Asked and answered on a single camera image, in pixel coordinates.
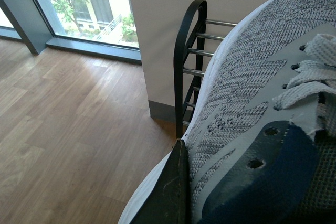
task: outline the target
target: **gray knit sneaker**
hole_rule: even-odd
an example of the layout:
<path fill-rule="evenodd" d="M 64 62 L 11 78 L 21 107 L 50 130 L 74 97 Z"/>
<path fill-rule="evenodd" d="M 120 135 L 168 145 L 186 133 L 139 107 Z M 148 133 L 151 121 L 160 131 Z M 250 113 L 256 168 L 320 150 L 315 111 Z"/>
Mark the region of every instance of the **gray knit sneaker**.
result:
<path fill-rule="evenodd" d="M 233 212 L 244 206 L 228 219 L 238 223 L 278 223 L 289 216 L 301 218 L 336 209 L 336 145 L 332 141 L 336 129 L 335 65 L 329 63 L 335 56 L 318 63 L 325 59 L 316 58 L 309 50 L 318 48 L 319 43 L 307 44 L 304 52 L 298 49 L 318 33 L 336 35 L 336 11 L 330 8 L 335 4 L 336 0 L 275 0 L 221 60 L 207 101 L 185 136 L 193 222 L 221 223 L 223 216 L 219 222 L 207 219 L 211 214 L 218 216 L 219 209 L 223 212 L 221 207 Z M 326 22 L 329 26 L 320 26 Z M 320 37 L 324 42 L 334 42 L 332 37 Z M 290 150 L 297 146 L 291 144 L 299 140 L 307 152 L 294 155 Z M 286 173 L 288 157 L 297 169 L 293 169 L 295 173 Z M 302 164 L 294 162 L 298 158 Z M 278 173 L 284 174 L 286 183 L 276 176 Z M 266 187 L 271 186 L 272 179 L 282 184 Z M 260 188 L 273 191 L 264 195 L 263 204 L 259 202 L 262 207 L 249 210 L 251 202 L 258 206 L 257 200 L 248 199 Z M 239 205 L 234 200 L 237 198 L 249 204 Z M 268 208 L 268 215 L 262 211 L 265 203 L 275 206 Z M 289 208 L 275 211 L 287 205 Z M 260 213 L 270 219 L 260 222 Z M 245 219 L 236 219 L 244 215 Z"/>

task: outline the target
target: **knit fabric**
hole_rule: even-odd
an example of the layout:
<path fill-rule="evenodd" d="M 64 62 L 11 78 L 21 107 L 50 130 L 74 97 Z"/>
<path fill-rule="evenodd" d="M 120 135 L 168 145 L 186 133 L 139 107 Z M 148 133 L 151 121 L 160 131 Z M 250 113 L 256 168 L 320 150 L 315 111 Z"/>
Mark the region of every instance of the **knit fabric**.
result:
<path fill-rule="evenodd" d="M 253 127 L 268 107 L 267 103 L 261 103 L 244 110 L 258 91 L 286 64 L 285 60 L 267 61 L 269 56 L 321 24 L 336 26 L 335 7 L 336 0 L 274 0 L 236 39 L 221 61 L 208 100 L 185 138 L 191 165 L 190 179 L 195 185 L 192 188 L 192 212 L 200 210 L 195 209 L 195 205 L 203 185 L 206 185 L 214 169 L 225 161 L 211 167 L 207 176 L 195 178 L 199 169 L 231 140 Z M 214 119 L 199 137 L 201 125 L 218 106 L 220 108 Z"/>

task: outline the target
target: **metal rod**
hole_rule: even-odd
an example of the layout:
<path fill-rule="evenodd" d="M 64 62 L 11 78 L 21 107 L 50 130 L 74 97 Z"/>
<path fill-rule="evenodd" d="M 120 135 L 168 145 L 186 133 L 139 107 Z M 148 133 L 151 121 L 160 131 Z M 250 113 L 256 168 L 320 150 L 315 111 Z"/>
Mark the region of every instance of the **metal rod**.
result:
<path fill-rule="evenodd" d="M 225 21 L 214 20 L 214 19 L 206 19 L 205 22 L 207 24 L 230 26 L 230 27 L 235 27 L 237 25 L 237 23 L 225 22 Z"/>
<path fill-rule="evenodd" d="M 225 37 L 211 35 L 211 34 L 196 33 L 196 35 L 199 36 L 199 38 L 205 38 L 205 39 L 214 39 L 214 40 L 220 40 L 220 41 L 225 39 Z"/>
<path fill-rule="evenodd" d="M 204 77 L 204 72 L 195 69 L 184 68 L 183 73 L 191 74 L 193 76 Z"/>
<path fill-rule="evenodd" d="M 208 56 L 208 57 L 212 57 L 214 55 L 212 52 L 207 52 L 204 50 L 199 50 L 199 49 L 194 49 L 194 48 L 189 48 L 188 50 L 190 53 L 196 54 L 196 55 L 203 55 L 203 56 Z"/>
<path fill-rule="evenodd" d="M 196 104 L 195 103 L 191 103 L 191 102 L 187 102 L 187 105 L 190 106 L 190 107 L 196 107 Z"/>

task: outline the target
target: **wooden floor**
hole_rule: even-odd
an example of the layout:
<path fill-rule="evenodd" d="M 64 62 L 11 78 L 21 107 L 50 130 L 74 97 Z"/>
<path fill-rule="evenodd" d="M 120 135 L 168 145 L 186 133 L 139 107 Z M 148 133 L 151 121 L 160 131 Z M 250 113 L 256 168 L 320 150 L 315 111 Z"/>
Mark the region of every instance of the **wooden floor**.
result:
<path fill-rule="evenodd" d="M 174 127 L 141 66 L 0 40 L 0 223 L 117 223 Z"/>

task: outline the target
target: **shoelace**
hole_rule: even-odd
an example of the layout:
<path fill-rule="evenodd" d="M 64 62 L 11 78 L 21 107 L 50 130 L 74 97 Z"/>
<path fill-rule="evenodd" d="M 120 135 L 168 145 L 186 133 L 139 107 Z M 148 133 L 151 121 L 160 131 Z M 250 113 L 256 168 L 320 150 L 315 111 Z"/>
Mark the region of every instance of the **shoelace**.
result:
<path fill-rule="evenodd" d="M 299 74 L 290 80 L 284 93 L 273 98 L 275 110 L 287 109 L 299 100 L 320 92 L 336 95 L 336 36 L 317 34 L 303 50 L 317 61 L 304 60 L 298 68 L 292 66 Z"/>

